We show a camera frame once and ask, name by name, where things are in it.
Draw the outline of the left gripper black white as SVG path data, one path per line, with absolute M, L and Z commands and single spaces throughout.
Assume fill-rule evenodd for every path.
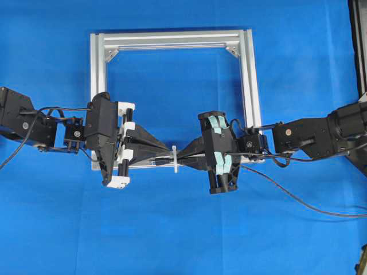
M 85 125 L 86 147 L 97 157 L 103 185 L 123 189 L 130 183 L 128 163 L 149 160 L 169 155 L 169 148 L 146 131 L 141 125 L 132 122 L 135 104 L 111 101 L 107 92 L 98 93 L 88 103 Z M 125 149 L 124 138 L 132 144 L 150 147 Z

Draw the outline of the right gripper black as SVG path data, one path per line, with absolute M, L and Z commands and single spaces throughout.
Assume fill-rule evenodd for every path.
M 208 171 L 211 194 L 238 190 L 241 155 L 236 136 L 224 112 L 210 111 L 198 115 L 202 137 L 194 139 L 181 150 L 178 164 Z M 193 156 L 201 153 L 204 156 Z

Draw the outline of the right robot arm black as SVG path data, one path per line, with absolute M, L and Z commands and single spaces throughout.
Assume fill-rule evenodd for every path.
M 202 113 L 198 119 L 202 135 L 178 153 L 177 162 L 207 171 L 211 194 L 238 189 L 243 156 L 250 161 L 271 158 L 286 167 L 297 150 L 310 160 L 325 159 L 353 150 L 352 140 L 366 135 L 365 102 L 346 105 L 322 118 L 244 128 L 241 136 L 236 136 L 223 112 Z

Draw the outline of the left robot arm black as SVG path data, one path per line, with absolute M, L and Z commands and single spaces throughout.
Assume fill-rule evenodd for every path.
M 135 105 L 111 101 L 107 92 L 93 97 L 84 109 L 86 117 L 66 117 L 67 108 L 36 110 L 29 97 L 1 88 L 1 136 L 41 152 L 85 154 L 101 171 L 102 184 L 125 188 L 129 167 L 152 161 L 170 161 L 170 150 L 142 126 L 133 122 Z

